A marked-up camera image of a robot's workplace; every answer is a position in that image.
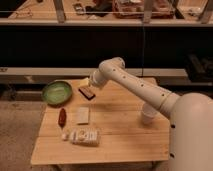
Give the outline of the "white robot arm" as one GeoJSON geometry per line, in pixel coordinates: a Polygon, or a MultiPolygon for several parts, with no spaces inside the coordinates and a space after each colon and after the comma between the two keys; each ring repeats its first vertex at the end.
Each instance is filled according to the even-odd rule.
{"type": "Polygon", "coordinates": [[[201,93],[180,96],[124,68],[120,57],[104,60],[88,84],[103,87],[112,80],[169,119],[168,171],[213,171],[213,99],[201,93]]]}

